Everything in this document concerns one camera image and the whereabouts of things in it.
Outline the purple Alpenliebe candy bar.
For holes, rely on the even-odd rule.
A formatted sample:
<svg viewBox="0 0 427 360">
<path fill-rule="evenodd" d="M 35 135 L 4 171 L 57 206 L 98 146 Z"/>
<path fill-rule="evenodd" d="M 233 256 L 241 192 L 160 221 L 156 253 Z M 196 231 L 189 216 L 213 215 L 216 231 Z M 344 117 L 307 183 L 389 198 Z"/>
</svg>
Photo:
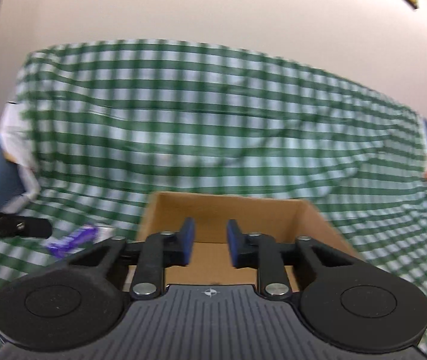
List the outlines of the purple Alpenliebe candy bar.
<svg viewBox="0 0 427 360">
<path fill-rule="evenodd" d="M 46 246 L 49 254 L 56 258 L 64 258 L 73 250 L 82 245 L 93 242 L 98 234 L 98 228 L 88 224 L 74 230 L 67 236 L 64 236 L 59 241 L 54 241 Z"/>
</svg>

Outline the silver snack bar wrapper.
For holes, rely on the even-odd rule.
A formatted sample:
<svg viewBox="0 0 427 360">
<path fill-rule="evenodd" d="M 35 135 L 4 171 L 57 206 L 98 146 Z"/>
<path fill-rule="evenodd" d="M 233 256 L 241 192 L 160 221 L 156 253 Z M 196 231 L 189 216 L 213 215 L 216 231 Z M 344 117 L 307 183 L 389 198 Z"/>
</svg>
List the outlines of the silver snack bar wrapper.
<svg viewBox="0 0 427 360">
<path fill-rule="evenodd" d="M 103 242 L 109 238 L 112 238 L 116 235 L 116 228 L 106 224 L 97 224 L 96 228 L 96 236 L 95 243 Z"/>
</svg>

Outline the navy white pillow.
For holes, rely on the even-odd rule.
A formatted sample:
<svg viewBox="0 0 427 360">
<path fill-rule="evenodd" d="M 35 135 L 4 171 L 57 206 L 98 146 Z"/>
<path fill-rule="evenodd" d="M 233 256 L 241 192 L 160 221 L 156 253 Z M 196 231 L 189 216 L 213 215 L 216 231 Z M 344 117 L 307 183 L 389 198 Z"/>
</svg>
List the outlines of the navy white pillow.
<svg viewBox="0 0 427 360">
<path fill-rule="evenodd" d="M 0 119 L 0 212 L 19 213 L 40 193 L 26 105 L 10 101 Z"/>
</svg>

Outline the brown cardboard box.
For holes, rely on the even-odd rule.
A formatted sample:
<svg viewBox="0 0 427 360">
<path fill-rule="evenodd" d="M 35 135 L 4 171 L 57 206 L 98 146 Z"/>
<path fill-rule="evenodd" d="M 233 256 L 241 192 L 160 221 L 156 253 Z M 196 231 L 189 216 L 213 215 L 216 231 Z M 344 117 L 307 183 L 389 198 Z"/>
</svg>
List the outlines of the brown cardboard box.
<svg viewBox="0 0 427 360">
<path fill-rule="evenodd" d="M 177 231 L 195 220 L 195 243 L 186 267 L 165 270 L 167 284 L 255 284 L 257 272 L 236 269 L 227 246 L 227 223 L 234 219 L 244 234 L 262 233 L 291 243 L 310 236 L 357 258 L 359 253 L 324 219 L 315 205 L 301 199 L 273 199 L 201 193 L 156 192 L 149 196 L 136 240 L 152 233 Z"/>
</svg>

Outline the green white checkered cloth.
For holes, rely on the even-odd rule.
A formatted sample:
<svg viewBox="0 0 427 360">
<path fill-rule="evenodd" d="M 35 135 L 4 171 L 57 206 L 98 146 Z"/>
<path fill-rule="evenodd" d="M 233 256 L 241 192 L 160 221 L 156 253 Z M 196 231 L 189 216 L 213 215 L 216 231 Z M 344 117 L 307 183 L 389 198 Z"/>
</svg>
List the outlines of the green white checkered cloth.
<svg viewBox="0 0 427 360">
<path fill-rule="evenodd" d="M 20 69 L 0 147 L 27 179 L 6 207 L 54 238 L 136 236 L 156 191 L 305 199 L 427 295 L 427 122 L 330 72 L 186 41 L 52 46 Z"/>
</svg>

